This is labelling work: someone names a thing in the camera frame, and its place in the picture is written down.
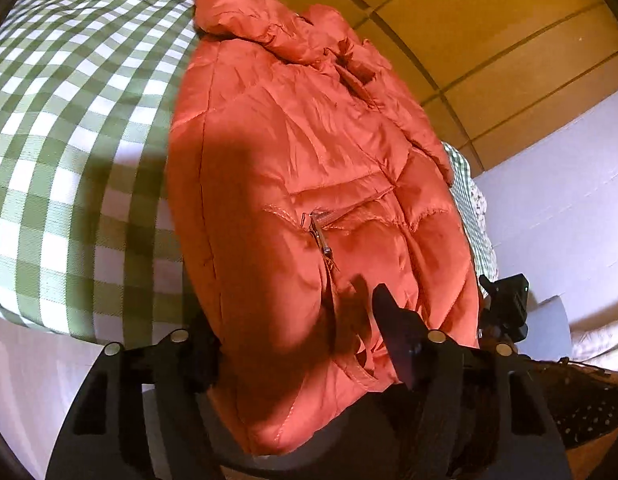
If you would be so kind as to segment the large wooden wardrobe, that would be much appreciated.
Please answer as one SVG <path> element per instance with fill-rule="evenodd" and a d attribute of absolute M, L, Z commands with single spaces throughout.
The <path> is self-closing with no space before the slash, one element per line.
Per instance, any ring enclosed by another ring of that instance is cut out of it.
<path fill-rule="evenodd" d="M 487 170 L 618 90 L 612 0 L 194 0 L 171 149 Z"/>

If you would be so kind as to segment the orange puffer jacket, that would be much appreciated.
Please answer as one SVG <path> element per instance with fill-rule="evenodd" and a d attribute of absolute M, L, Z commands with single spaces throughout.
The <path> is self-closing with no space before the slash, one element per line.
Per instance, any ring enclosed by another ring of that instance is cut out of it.
<path fill-rule="evenodd" d="M 480 293 L 443 143 L 335 9 L 195 0 L 167 160 L 185 269 L 221 344 L 213 407 L 251 455 L 307 442 L 396 384 L 372 318 L 399 307 L 463 346 Z"/>

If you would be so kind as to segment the green white checkered bedspread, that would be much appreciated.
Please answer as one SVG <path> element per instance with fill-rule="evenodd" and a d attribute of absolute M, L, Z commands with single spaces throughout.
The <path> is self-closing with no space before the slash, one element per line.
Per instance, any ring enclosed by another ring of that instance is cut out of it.
<path fill-rule="evenodd" d="M 194 0 L 17 0 L 0 28 L 0 318 L 143 347 L 197 307 L 167 204 Z"/>

